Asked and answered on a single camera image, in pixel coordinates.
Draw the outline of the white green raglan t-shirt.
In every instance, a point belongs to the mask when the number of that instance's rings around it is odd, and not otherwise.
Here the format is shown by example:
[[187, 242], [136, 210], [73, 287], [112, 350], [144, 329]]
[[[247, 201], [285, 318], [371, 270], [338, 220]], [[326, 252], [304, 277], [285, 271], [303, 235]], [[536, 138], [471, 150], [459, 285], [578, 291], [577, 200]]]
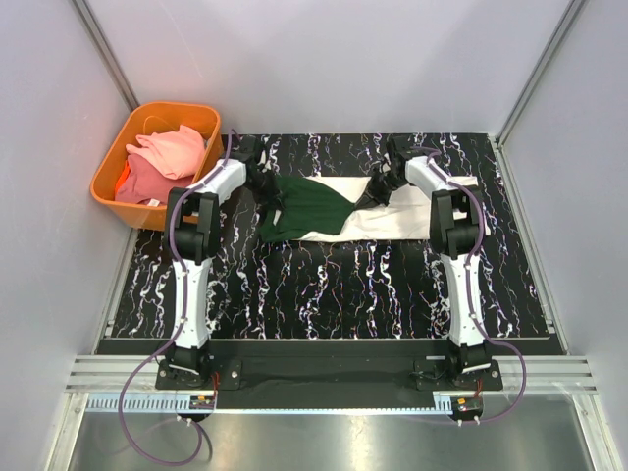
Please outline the white green raglan t-shirt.
[[279, 176], [283, 207], [267, 209], [259, 228], [263, 242], [291, 240], [324, 243], [363, 240], [427, 240], [432, 192], [445, 184], [407, 183], [392, 192], [387, 205], [357, 210], [367, 177]]

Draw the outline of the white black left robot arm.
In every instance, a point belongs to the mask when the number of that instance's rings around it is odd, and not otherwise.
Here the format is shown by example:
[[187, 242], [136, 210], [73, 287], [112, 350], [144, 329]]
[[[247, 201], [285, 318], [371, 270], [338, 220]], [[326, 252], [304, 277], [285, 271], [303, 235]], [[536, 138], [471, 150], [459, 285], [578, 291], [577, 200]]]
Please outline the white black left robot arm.
[[168, 196], [164, 245], [175, 271], [175, 324], [160, 375], [178, 375], [193, 389], [204, 387], [212, 375], [205, 290], [211, 259], [220, 248], [220, 206], [245, 187], [264, 208], [283, 208], [277, 177], [262, 166], [265, 153], [262, 138], [232, 132], [215, 168]]

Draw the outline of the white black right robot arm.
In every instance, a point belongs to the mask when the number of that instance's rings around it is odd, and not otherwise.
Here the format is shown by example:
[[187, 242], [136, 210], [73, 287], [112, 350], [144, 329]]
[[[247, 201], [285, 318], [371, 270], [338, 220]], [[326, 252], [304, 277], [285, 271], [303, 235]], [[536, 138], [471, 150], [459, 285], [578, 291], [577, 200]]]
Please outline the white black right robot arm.
[[445, 268], [450, 307], [445, 376], [455, 388], [467, 389], [491, 366], [478, 274], [486, 235], [481, 191], [447, 174], [437, 164], [441, 151], [436, 148], [390, 135], [386, 150], [389, 162], [372, 172], [354, 208], [387, 206], [393, 193], [405, 185], [431, 198], [429, 243]]

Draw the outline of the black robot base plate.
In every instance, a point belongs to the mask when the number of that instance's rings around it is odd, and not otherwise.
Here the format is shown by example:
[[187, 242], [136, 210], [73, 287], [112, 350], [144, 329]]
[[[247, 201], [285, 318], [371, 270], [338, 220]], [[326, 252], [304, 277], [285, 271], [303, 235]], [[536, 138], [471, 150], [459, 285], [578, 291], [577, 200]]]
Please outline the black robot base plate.
[[433, 393], [500, 392], [497, 361], [451, 379], [446, 340], [213, 340], [212, 375], [156, 375], [159, 390], [216, 392], [223, 410], [418, 409]]

